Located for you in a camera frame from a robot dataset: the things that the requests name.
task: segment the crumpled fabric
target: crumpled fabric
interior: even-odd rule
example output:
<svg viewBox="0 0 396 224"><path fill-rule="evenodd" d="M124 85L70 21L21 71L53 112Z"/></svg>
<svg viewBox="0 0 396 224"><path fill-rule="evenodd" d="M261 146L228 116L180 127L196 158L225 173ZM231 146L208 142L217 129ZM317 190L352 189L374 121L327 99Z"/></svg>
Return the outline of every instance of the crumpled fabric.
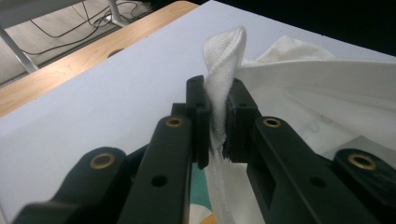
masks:
<svg viewBox="0 0 396 224"><path fill-rule="evenodd" d="M218 223L264 223L246 165L221 153L234 77L264 116L285 120L318 154L360 135L396 149L396 63L337 60L320 46L288 36L250 60L244 58L246 41L245 28L238 27L204 46L205 90L213 108L205 174Z"/></svg>

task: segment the chair leg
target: chair leg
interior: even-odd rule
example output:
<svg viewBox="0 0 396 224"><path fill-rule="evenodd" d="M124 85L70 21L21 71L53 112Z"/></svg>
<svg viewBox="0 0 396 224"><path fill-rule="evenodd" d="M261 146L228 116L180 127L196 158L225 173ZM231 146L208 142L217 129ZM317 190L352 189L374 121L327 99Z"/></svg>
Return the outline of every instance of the chair leg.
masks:
<svg viewBox="0 0 396 224"><path fill-rule="evenodd" d="M110 7L111 14L112 14L112 22L119 27L124 27L128 25L128 22L125 22L121 19L120 11L117 7L116 0L107 0L108 6Z"/></svg>
<svg viewBox="0 0 396 224"><path fill-rule="evenodd" d="M14 51L15 56L19 60L20 64L28 73L33 73L38 70L38 66L18 47L18 45L12 40L11 36L9 36L2 27L0 27L0 36L3 38L6 44L8 44L12 51Z"/></svg>

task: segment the wooden table edge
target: wooden table edge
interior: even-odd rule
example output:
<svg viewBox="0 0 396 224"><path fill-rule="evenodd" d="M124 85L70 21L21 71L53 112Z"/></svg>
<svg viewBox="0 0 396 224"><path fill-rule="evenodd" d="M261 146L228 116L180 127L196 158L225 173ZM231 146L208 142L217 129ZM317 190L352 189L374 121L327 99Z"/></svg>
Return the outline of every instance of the wooden table edge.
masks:
<svg viewBox="0 0 396 224"><path fill-rule="evenodd" d="M40 70L0 88L0 118L160 30L198 6L176 1Z"/></svg>

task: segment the cable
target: cable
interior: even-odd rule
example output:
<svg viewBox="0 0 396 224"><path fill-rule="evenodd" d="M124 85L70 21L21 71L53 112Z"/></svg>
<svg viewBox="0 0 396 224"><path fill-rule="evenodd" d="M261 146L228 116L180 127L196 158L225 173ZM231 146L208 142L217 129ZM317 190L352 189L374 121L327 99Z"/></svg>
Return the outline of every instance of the cable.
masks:
<svg viewBox="0 0 396 224"><path fill-rule="evenodd" d="M102 9L100 12L96 13L94 16L91 17L91 19L94 18L94 17L96 17L96 16L98 16L99 14L101 14L102 12L104 12L106 9L108 9L108 7L105 7L105 8ZM30 22L31 22L32 24L34 24L34 25L35 25L40 31L42 31L44 34L46 34L47 36L50 36L50 37L52 37L52 38L58 38L58 37L67 35L67 34L69 34L70 32L76 30L78 27L80 27L80 26L82 26L83 24L87 23L87 21L84 21L84 22L80 23L79 25L77 25L76 27L74 27L74 28L72 28L72 29L70 29L70 30L64 32L63 34L60 34L60 35L50 35L50 34L47 33L46 31L44 31L41 27L39 27L33 20L31 20Z"/></svg>
<svg viewBox="0 0 396 224"><path fill-rule="evenodd" d="M105 12L104 16L100 17L99 19L97 19L96 21L94 21L93 23L91 23L91 19L93 19L94 17L98 16L100 13L104 12L104 11L105 11L106 9L108 9L109 7L105 7L105 8L102 9L100 12L96 13L94 16L89 17L88 11L87 11L87 8L85 8L84 2L82 2L82 4L83 4L83 6L84 6L84 10L85 10L85 13L86 13L86 16L87 16L87 20L84 21L84 22L82 22L82 23L79 24L78 26L72 28L71 30L69 30L69 31L67 31L67 32L65 32L65 33L63 33L63 34L61 34L61 35L50 35L50 34L48 34L46 31L44 31L41 27L39 27L36 23L34 23L33 21L31 21L31 22L32 22L32 24L34 24L40 31L42 31L44 34L46 34L46 35L48 35L48 36L50 36L50 37L53 37L53 38L58 38L58 37L61 37L61 36L63 36L63 35L66 35L66 34L72 32L72 31L76 30L76 29L77 29L78 27L80 27L81 25L83 25L83 24L85 24L85 23L88 23L90 26L92 26L92 27L95 28L89 35L85 36L84 38L82 38L82 39L80 39L80 40L78 40L78 41L74 41L74 42L72 42L72 43L60 45L60 46L57 46L57 47L54 47L54 48L51 48L51 49L46 49L46 50L41 51L41 52L38 52L38 53L31 53L31 52L28 52L28 51L23 50L23 49L22 49L22 51L23 51L24 53L27 53L27 54L30 54L30 55L40 55L40 54L46 53L46 52L51 51L51 50L54 50L54 49L59 49L59 48L67 47L67 46L70 46L70 45L74 45L74 44L77 44L78 42L84 41L84 40L86 40L87 38L89 38L89 37L90 37L91 35L93 35L100 27L104 27L104 26L108 25L109 23L111 23L111 20L107 20L107 19L106 19L107 16L111 15L111 10L108 10L107 12ZM131 10L131 12L130 12L132 18L127 18L127 17L121 15L121 17L124 18L125 20L127 20L128 22L132 22L132 21L139 20L140 18L142 18L142 17L148 15L149 13L151 13L151 12L149 12L149 13L142 13L141 15L144 15L144 16L139 15L139 17L135 17L135 16L133 15L133 12L134 12L134 10L137 8L137 3L135 3L135 2L122 2L122 3L117 4L117 6L120 6L120 5L123 5L123 4L134 4L134 8L133 8L133 9Z"/></svg>
<svg viewBox="0 0 396 224"><path fill-rule="evenodd" d="M78 41L75 41L75 42L72 42L72 43L68 43L68 44L64 44L64 45L60 45L60 46L57 46L57 47L54 47L54 48L51 48L51 49L46 49L46 50L41 51L41 52L38 52L38 53L27 52L26 50L22 50L22 51L23 51L24 53L27 53L27 54L30 54L30 55L40 55L40 54L46 53L46 52L51 51L51 50L54 50L54 49L59 49L59 48L67 47L67 46L70 46L70 45L77 44L78 42L84 41L85 39L87 39L88 37L90 37L91 35L93 35L98 29L99 29L99 27L96 27L95 30L92 31L92 33L90 33L89 35L85 36L84 38L82 38L82 39L80 39L80 40L78 40Z"/></svg>
<svg viewBox="0 0 396 224"><path fill-rule="evenodd" d="M76 13L77 13L83 20L85 20L85 18L84 18L81 14L79 14L79 12L76 10L76 8L75 8L74 6L72 6L72 8L76 11Z"/></svg>

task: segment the white tabletop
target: white tabletop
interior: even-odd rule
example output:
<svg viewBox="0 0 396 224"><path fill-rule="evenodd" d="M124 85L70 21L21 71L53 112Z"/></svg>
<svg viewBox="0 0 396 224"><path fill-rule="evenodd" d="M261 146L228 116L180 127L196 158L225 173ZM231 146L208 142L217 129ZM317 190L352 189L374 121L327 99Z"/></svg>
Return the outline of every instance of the white tabletop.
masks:
<svg viewBox="0 0 396 224"><path fill-rule="evenodd" d="M396 58L316 35L218 2L208 2L59 88L0 118L0 205L8 221L27 203L46 201L83 154L97 147L126 153L149 142L185 81L205 74L212 35L244 25L255 59L282 35L318 44L338 58Z"/></svg>

